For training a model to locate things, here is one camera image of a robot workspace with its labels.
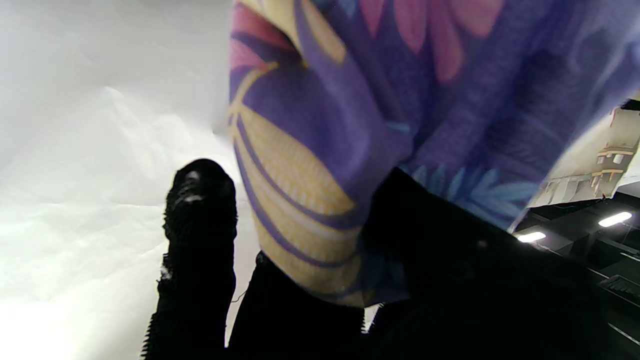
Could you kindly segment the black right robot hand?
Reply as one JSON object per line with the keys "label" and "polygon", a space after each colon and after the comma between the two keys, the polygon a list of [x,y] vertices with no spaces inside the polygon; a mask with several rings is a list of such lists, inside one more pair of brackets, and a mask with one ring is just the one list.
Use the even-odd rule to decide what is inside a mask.
{"label": "black right robot hand", "polygon": [[169,241],[143,360],[610,360],[605,305],[582,264],[523,244],[394,170],[365,226],[407,271],[409,298],[364,310],[322,301],[263,252],[225,343],[236,287],[233,180],[201,158],[167,193]]}

